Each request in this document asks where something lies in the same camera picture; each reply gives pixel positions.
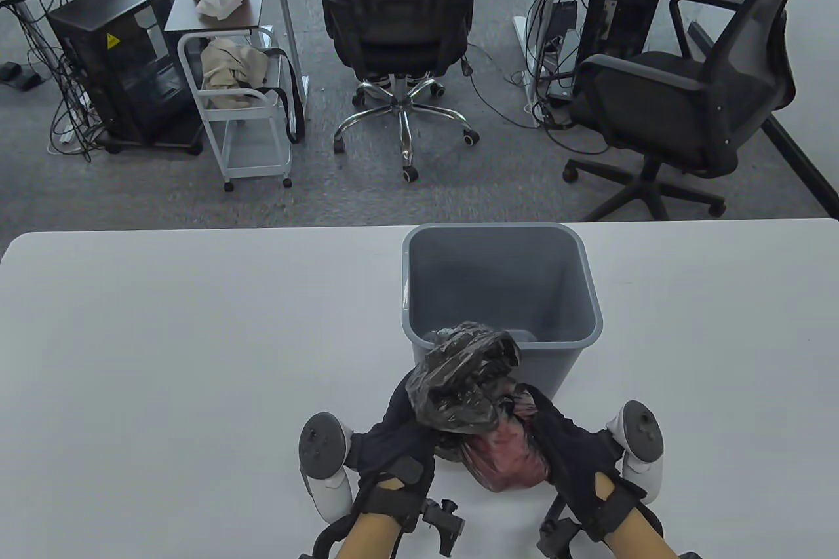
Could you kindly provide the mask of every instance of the red plastic bag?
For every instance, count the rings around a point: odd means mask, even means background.
[[[463,464],[490,491],[534,487],[548,478],[549,470],[527,430],[536,413],[533,397],[515,387],[499,406],[498,428],[462,437],[459,454]]]

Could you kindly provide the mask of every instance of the white table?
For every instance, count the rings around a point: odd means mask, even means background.
[[[653,508],[677,550],[832,556],[839,223],[573,227],[604,328],[560,409],[591,429],[630,398],[654,410]],[[411,367],[409,229],[14,241],[0,263],[3,559],[309,552],[323,523],[297,469],[300,427],[318,410],[368,427]],[[431,496],[467,519],[455,557],[540,557],[547,485],[492,495],[441,463]],[[437,535],[419,527],[399,556],[437,557]]]

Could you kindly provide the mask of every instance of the white vr controller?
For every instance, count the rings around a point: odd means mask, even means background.
[[[606,424],[606,431],[623,449],[621,453],[614,448],[616,460],[623,457],[621,476],[647,492],[642,502],[650,504],[661,490],[665,451],[655,416],[640,402],[629,401]],[[298,450],[306,490],[321,518],[331,524],[349,514],[353,490],[345,464],[354,467],[353,430],[330,413],[318,413],[303,426]]]

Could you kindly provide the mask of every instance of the gray carpet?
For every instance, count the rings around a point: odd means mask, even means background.
[[[482,95],[497,109],[528,124],[524,94],[504,77],[524,67],[513,34],[514,14],[531,0],[477,0],[469,58]],[[239,180],[234,193],[222,191],[212,152],[97,151],[88,164],[80,157],[51,157],[45,145],[58,103],[54,83],[29,94],[0,87],[0,252],[29,231],[89,229],[191,229],[191,227],[275,227],[393,224],[429,221],[574,221],[617,191],[617,186],[581,174],[561,180],[570,153],[542,131],[516,128],[484,106],[458,67],[446,76],[444,106],[461,111],[482,134],[469,148],[459,128],[446,121],[417,119],[419,181],[402,182],[395,119],[362,123],[347,135],[347,155],[332,154],[332,133],[353,113],[353,73],[335,55],[323,31],[319,0],[290,0],[303,70],[311,77],[305,142],[294,148],[294,187],[275,178]],[[37,3],[31,4],[40,14]],[[264,23],[282,24],[279,3],[265,0]],[[674,50],[666,13],[650,35],[654,49]],[[0,12],[0,59],[24,62],[27,46],[17,23]],[[575,128],[560,134],[584,151],[602,138]],[[637,169],[640,157],[609,151],[598,160]],[[728,200],[725,218],[823,216],[804,185],[762,134],[740,152],[731,176],[701,181],[671,169],[664,174]],[[708,218],[702,206],[667,200],[674,220]],[[648,220],[633,202],[611,220]]]

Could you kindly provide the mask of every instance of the office chair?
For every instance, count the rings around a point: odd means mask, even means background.
[[[579,65],[582,89],[570,106],[572,121],[599,131],[611,146],[644,155],[638,174],[590,161],[566,163],[566,182],[584,170],[624,185],[585,221],[633,199],[641,199],[656,220],[668,220],[662,197],[707,203],[710,215],[721,216],[723,197],[660,182],[660,167],[670,164],[706,179],[734,172],[737,149],[795,97],[785,44],[787,0],[698,0],[735,11],[704,62],[690,58],[680,1],[671,1],[671,16],[681,56],[598,54]]]
[[[347,118],[335,131],[333,149],[345,151],[343,135],[363,119],[392,113],[399,118],[402,147],[402,178],[408,183],[419,176],[414,168],[414,148],[408,116],[430,113],[459,122],[467,145],[480,140],[464,116],[450,109],[417,103],[426,89],[433,97],[444,88],[432,77],[441,77],[467,50],[474,0],[323,0],[326,32],[344,65],[353,68],[361,81],[353,104],[362,107],[366,96],[387,101]],[[372,75],[392,75],[393,91],[366,80]],[[408,75],[419,77],[408,88]]]

